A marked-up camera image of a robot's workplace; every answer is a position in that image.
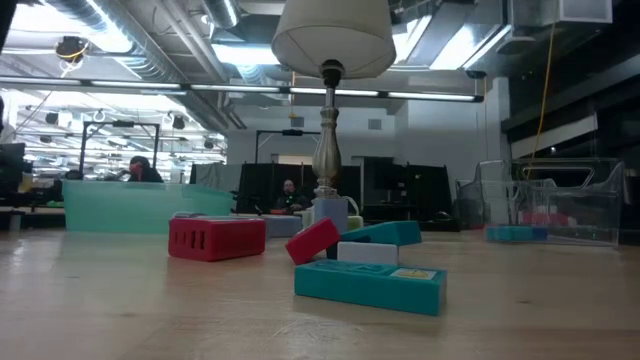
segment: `red plastic block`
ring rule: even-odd
[[[169,222],[169,255],[218,261],[264,252],[264,220],[206,220],[175,218]]]
[[[285,247],[296,265],[308,263],[319,252],[340,241],[340,233],[324,218],[291,238]]]

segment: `yellow label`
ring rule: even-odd
[[[419,269],[398,269],[391,276],[404,277],[417,280],[431,280],[436,276],[435,271],[419,270]]]

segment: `clear plastic container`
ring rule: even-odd
[[[487,161],[465,193],[481,196],[488,240],[528,241],[518,236],[530,228],[546,231],[536,243],[616,246],[623,174],[616,159]]]
[[[200,185],[65,181],[67,229],[162,234],[179,211],[229,215],[233,196]]]

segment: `wooden table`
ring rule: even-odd
[[[158,237],[5,237],[0,358],[640,358],[640,249],[424,240],[401,261],[449,270],[440,317],[297,297],[284,240],[207,264]]]

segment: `white lampshade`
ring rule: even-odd
[[[271,49],[303,75],[337,60],[343,79],[377,77],[396,58],[388,0],[288,0]]]

